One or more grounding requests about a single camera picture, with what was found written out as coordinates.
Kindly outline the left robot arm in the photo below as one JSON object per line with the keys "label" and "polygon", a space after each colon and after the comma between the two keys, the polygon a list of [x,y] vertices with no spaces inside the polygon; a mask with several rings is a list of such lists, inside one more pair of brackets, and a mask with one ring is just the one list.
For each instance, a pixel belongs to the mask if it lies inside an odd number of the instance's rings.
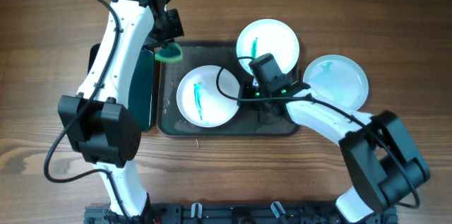
{"label": "left robot arm", "polygon": [[58,113],[61,137],[99,173],[110,205],[87,211],[88,222],[154,223],[135,156],[141,134],[153,124],[155,62],[175,62],[184,34],[171,0],[108,0],[102,41],[90,51],[88,74],[74,96],[64,95]]}

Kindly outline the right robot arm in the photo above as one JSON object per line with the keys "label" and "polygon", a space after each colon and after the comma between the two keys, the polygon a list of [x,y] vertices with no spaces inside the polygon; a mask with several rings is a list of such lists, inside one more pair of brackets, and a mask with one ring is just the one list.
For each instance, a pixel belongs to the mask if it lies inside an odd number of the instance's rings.
{"label": "right robot arm", "polygon": [[384,111],[358,112],[325,99],[306,83],[293,83],[272,54],[247,57],[258,91],[242,103],[267,105],[291,122],[306,126],[339,146],[352,187],[335,201],[349,223],[405,206],[411,194],[420,206],[417,188],[431,175],[429,166],[401,119]]}

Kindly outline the green yellow sponge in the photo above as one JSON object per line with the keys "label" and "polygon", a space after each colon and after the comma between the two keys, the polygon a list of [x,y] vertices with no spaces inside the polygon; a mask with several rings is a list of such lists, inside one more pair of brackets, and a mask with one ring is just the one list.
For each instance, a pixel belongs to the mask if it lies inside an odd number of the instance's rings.
{"label": "green yellow sponge", "polygon": [[167,48],[161,48],[155,54],[155,60],[162,63],[175,63],[182,59],[183,51],[177,43],[172,43]]}

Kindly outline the white plate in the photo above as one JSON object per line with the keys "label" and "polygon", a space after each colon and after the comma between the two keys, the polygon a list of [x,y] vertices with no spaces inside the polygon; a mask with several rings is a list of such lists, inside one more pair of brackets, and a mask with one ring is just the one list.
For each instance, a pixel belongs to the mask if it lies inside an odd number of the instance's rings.
{"label": "white plate", "polygon": [[177,107],[196,126],[221,126],[236,115],[239,90],[239,81],[228,70],[214,65],[200,66],[180,81]]}
{"label": "white plate", "polygon": [[283,73],[297,65],[300,46],[295,32],[275,19],[261,19],[250,23],[240,33],[236,43],[238,57],[258,58],[270,53]]}
{"label": "white plate", "polygon": [[317,93],[343,107],[358,110],[369,96],[369,81],[364,70],[353,60],[328,54],[312,61],[303,81]]}

